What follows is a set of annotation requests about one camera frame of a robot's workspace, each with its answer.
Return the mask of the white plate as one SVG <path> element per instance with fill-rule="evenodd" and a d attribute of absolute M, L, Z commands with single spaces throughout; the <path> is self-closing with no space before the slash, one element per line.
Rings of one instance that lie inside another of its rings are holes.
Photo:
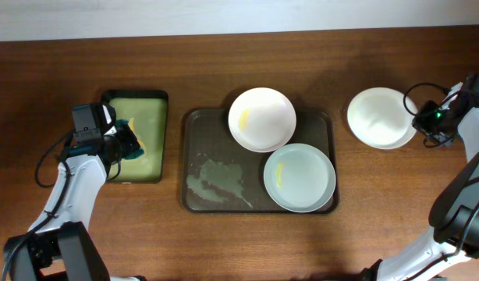
<path fill-rule="evenodd" d="M 373 148 L 397 149 L 416 134 L 413 115 L 418 109 L 404 94 L 387 88 L 374 87 L 361 91 L 349 103 L 346 118 L 354 136 Z"/>
<path fill-rule="evenodd" d="M 296 129 L 296 113 L 281 92 L 256 87 L 244 91 L 232 103 L 228 126 L 234 140 L 257 153 L 271 152 L 288 143 Z"/>

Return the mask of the green yellow sponge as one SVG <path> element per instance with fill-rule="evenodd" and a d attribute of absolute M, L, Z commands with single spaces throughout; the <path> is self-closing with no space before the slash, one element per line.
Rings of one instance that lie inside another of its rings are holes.
<path fill-rule="evenodd" d="M 144 154 L 136 134 L 129 126 L 127 120 L 121 119 L 115 122 L 115 139 L 119 144 L 121 159 L 133 160 Z"/>

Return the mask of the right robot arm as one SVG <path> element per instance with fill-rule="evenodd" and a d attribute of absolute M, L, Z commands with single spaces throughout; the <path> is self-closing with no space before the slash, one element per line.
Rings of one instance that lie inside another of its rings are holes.
<path fill-rule="evenodd" d="M 364 269 L 362 281 L 438 279 L 449 267 L 479 258 L 479 73 L 441 90 L 445 98 L 426 102 L 412 126 L 427 148 L 462 141 L 467 165 L 435 200 L 429 229 L 397 255 Z"/>

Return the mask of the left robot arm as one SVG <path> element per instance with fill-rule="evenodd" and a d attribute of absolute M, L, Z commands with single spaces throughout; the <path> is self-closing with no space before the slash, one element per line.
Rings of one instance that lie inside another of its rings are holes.
<path fill-rule="evenodd" d="M 74 127 L 59 139 L 58 176 L 37 220 L 4 246 L 3 280 L 111 280 L 88 226 L 113 165 L 140 145 L 105 102 L 72 109 Z"/>

